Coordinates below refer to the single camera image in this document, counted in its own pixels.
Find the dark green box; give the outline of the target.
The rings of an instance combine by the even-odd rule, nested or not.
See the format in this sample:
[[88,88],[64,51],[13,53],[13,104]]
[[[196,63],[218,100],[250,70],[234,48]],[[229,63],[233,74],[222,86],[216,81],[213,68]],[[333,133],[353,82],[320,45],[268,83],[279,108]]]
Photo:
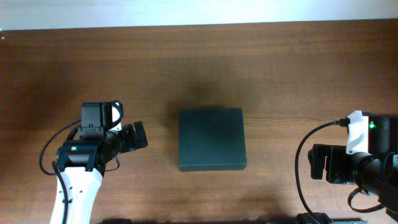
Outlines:
[[179,112],[178,168],[181,172],[243,170],[247,164],[242,108]]

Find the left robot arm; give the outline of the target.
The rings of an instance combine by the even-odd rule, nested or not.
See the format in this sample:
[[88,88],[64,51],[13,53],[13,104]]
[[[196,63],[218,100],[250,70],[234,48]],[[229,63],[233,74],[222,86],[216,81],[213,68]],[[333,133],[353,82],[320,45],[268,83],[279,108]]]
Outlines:
[[89,223],[107,163],[147,147],[143,123],[122,125],[122,118],[119,101],[82,104],[80,125],[59,147],[52,163],[57,194],[51,223]]

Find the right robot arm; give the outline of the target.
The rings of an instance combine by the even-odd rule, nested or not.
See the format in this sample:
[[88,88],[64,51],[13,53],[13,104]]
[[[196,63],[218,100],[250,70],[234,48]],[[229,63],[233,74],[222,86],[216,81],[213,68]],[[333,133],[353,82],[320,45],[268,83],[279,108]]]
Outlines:
[[348,196],[349,205],[357,194],[376,195],[379,203],[355,212],[384,209],[397,220],[397,116],[357,112],[330,124],[346,127],[348,142],[314,144],[308,152],[311,178],[356,185]]

